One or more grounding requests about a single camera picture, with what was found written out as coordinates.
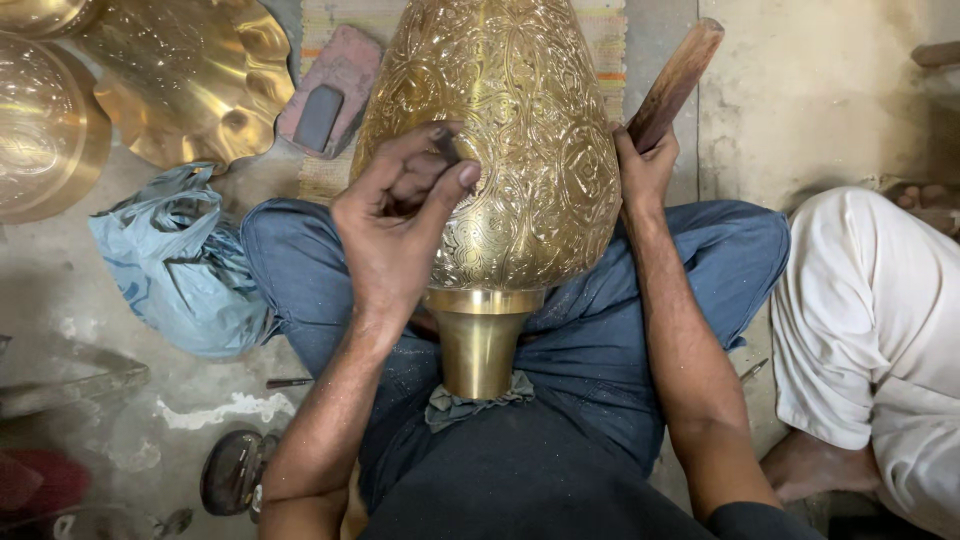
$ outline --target foot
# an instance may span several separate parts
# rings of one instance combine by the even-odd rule
[[[942,185],[907,187],[897,205],[937,231],[960,241],[960,192]]]
[[[911,185],[897,199],[902,209],[960,209],[960,193],[938,184],[919,187]]]
[[[785,503],[824,491],[874,491],[881,482],[873,446],[844,450],[800,430],[777,443],[760,468]]]

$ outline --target white trousers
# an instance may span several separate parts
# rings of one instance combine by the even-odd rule
[[[872,440],[883,503],[960,539],[960,245],[853,187],[805,202],[791,233],[777,415],[840,448]]]

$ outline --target brass vase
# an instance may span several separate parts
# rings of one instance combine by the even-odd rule
[[[444,386],[510,387],[516,341],[547,288],[601,257],[620,207],[616,153],[569,0],[412,0],[387,50],[351,178],[376,146],[426,120],[464,120],[475,195],[446,224],[423,304]]]

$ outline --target engraved floral pattern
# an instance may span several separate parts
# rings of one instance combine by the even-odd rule
[[[351,177],[383,140],[458,118],[484,175],[446,224],[431,286],[534,290],[588,270],[620,205],[616,153],[569,0],[413,0],[387,50]]]

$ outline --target fingernail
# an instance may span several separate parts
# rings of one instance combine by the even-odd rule
[[[464,170],[460,171],[460,176],[457,177],[457,180],[464,188],[470,189],[480,180],[480,165],[477,163],[469,163],[464,167]]]
[[[449,131],[446,128],[446,126],[440,126],[439,128],[434,128],[433,131],[430,132],[430,138],[432,140],[440,140],[441,138],[444,138],[448,133]]]

